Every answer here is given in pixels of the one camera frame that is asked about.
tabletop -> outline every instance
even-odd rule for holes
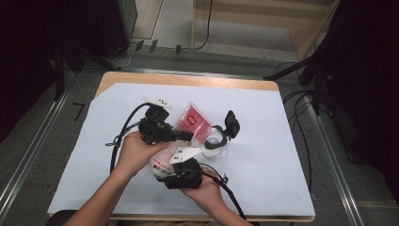
[[[120,131],[144,96],[172,104],[167,122],[193,104],[212,124],[224,125],[232,110],[241,130],[222,154],[195,158],[230,178],[228,187],[249,221],[314,220],[307,189],[276,83],[178,74],[106,73],[64,170],[48,213],[78,209],[109,173],[112,147],[104,144]],[[137,112],[134,119],[144,117]],[[224,192],[226,204],[236,211]],[[126,187],[112,218],[208,221],[210,217],[178,189],[157,182],[143,169]]]

white paper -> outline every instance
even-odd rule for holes
[[[278,91],[115,84],[92,101],[81,134],[49,207],[50,214],[79,209],[109,174],[112,142],[142,97],[173,105],[178,120],[189,102],[223,128],[232,110],[241,130],[214,158],[196,156],[230,178],[228,187],[247,216],[314,216],[311,197]],[[144,117],[139,110],[131,123]],[[222,192],[236,211],[229,196]],[[180,190],[168,190],[143,169],[126,187],[114,214],[205,215]]]

gray floor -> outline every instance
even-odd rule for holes
[[[184,52],[175,55],[173,50],[157,49],[149,53],[149,48],[131,53],[134,59],[122,70],[132,69],[170,70],[180,72],[225,73],[235,74],[240,78],[262,79],[262,75],[272,74],[280,63],[278,61],[249,58],[241,56],[223,56],[208,53]],[[127,60],[121,56],[118,60]],[[56,122],[43,143],[40,153],[31,171],[8,210],[3,225],[44,225],[48,216],[47,208],[56,191],[57,183],[69,159],[74,142],[88,111],[90,100],[105,70],[97,63],[86,62],[84,70],[76,75],[69,95],[62,107]],[[294,90],[300,90],[296,82],[296,73],[278,81],[281,97]],[[42,95],[37,104],[25,115],[15,127],[12,134],[0,145],[2,177],[0,185],[4,187],[18,166],[30,140],[44,119],[46,111],[52,104],[54,88]],[[86,104],[82,115],[74,121],[79,107],[72,103]],[[287,118],[294,112],[294,100],[286,105]],[[365,225],[398,225],[399,208],[394,203],[387,189],[384,178],[373,168],[357,166],[348,161],[346,150],[335,131],[331,119],[322,115],[328,137],[339,159],[345,178],[350,185],[359,206]],[[299,116],[304,127],[305,136],[310,145],[313,204],[316,219],[309,225],[350,225],[343,208],[343,202],[327,164],[325,151],[320,143],[308,111]],[[307,180],[309,180],[308,157],[303,138],[298,127],[293,132],[298,155]],[[288,225],[288,222],[270,222],[263,225]]]
[[[190,47],[192,8],[193,0],[164,1],[152,40],[158,40],[158,46],[162,47],[175,48],[176,45],[181,45],[183,48]],[[197,20],[196,47],[203,44],[206,29],[207,22]],[[201,50],[202,52],[298,61],[287,29],[212,21],[209,30],[209,40]]]

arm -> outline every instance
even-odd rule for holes
[[[147,145],[138,132],[127,135],[123,140],[117,166],[65,225],[106,225],[130,179],[146,166],[154,154],[166,147],[165,142]]]
[[[220,187],[211,178],[202,176],[202,184],[197,189],[182,189],[184,195],[191,198],[196,204],[219,224],[225,226],[251,226],[246,220],[235,214],[224,203]]]

red label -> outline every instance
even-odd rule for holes
[[[196,119],[194,119],[193,116],[189,115],[187,118],[188,122],[190,122],[190,124],[195,124],[196,123]]]

